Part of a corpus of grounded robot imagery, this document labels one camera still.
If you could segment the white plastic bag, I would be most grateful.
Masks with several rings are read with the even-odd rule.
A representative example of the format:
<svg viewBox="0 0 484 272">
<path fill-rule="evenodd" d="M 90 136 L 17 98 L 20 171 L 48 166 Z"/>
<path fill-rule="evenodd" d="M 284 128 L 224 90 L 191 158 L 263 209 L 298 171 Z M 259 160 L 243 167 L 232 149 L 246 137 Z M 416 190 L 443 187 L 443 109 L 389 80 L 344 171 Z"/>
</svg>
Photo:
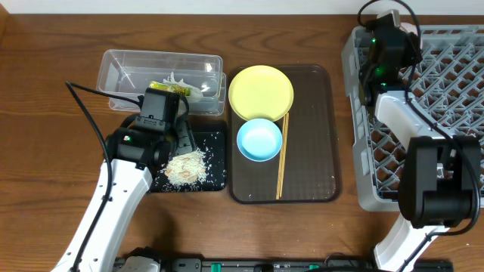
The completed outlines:
<svg viewBox="0 0 484 272">
<path fill-rule="evenodd" d="M 184 79 L 175 80 L 174 72 L 170 76 L 163 79 L 162 85 L 165 91 L 171 91 L 176 94 L 183 95 L 188 102 L 197 103 L 204 98 L 204 94 L 211 89 L 207 84 L 202 84 L 200 87 L 189 85 L 184 82 Z"/>
</svg>

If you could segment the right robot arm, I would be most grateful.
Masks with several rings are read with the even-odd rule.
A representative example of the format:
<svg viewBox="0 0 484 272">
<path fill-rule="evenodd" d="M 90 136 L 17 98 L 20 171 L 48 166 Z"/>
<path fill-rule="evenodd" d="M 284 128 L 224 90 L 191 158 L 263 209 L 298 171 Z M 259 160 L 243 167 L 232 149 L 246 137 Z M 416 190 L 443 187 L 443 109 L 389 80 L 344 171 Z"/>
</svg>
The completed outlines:
<svg viewBox="0 0 484 272">
<path fill-rule="evenodd" d="M 398 188 L 400 214 L 374 247 L 380 271 L 411 271 L 439 236 L 468 232 L 479 217 L 480 144 L 473 136 L 445 130 L 420 108 L 411 80 L 422 61 L 421 30 L 402 28 L 392 14 L 364 23 L 372 37 L 367 60 L 358 72 L 359 97 L 405 149 Z"/>
</svg>

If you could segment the pink shallow bowl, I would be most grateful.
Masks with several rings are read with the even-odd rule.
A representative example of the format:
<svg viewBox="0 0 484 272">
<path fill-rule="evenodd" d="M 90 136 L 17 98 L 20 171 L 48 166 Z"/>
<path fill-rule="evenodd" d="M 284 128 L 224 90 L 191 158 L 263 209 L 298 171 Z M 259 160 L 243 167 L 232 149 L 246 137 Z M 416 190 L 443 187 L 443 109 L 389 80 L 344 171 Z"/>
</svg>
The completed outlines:
<svg viewBox="0 0 484 272">
<path fill-rule="evenodd" d="M 400 23 L 400 30 L 405 33 L 413 33 L 417 35 L 417 27 L 411 23 Z"/>
</svg>

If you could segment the light blue bowl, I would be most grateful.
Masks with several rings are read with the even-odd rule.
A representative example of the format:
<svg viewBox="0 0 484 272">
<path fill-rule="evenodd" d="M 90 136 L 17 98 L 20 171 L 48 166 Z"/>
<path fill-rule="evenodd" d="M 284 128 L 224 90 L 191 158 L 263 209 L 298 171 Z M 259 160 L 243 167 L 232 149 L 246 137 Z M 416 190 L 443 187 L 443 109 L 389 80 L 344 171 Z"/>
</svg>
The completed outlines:
<svg viewBox="0 0 484 272">
<path fill-rule="evenodd" d="M 237 132 L 237 148 L 247 159 L 266 162 L 281 151 L 283 136 L 279 127 L 267 119 L 245 122 Z"/>
</svg>

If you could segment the yellow green snack wrapper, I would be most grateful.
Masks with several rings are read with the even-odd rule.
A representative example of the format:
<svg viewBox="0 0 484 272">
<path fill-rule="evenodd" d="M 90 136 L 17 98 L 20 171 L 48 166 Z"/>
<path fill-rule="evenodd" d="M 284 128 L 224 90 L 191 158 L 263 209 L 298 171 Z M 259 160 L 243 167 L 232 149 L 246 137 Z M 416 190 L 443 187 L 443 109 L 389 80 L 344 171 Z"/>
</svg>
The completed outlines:
<svg viewBox="0 0 484 272">
<path fill-rule="evenodd" d="M 184 96 L 189 96 L 191 94 L 190 87 L 183 87 L 173 83 L 160 83 L 160 82 L 151 81 L 149 84 L 149 88 L 161 90 L 161 91 L 169 91 L 169 92 L 184 95 Z"/>
</svg>

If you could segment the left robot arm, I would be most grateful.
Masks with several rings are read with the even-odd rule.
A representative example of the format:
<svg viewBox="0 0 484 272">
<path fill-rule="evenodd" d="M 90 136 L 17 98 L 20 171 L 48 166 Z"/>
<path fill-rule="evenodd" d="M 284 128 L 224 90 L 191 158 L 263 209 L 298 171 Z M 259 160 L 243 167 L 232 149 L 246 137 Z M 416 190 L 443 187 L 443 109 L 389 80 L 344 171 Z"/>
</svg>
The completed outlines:
<svg viewBox="0 0 484 272">
<path fill-rule="evenodd" d="M 87 119 L 103 150 L 104 161 L 93 197 L 55 271 L 110 271 L 129 222 L 157 172 L 170 160 L 195 150 L 184 95 L 147 88 L 133 103 L 140 113 L 125 118 L 102 136 Z"/>
</svg>

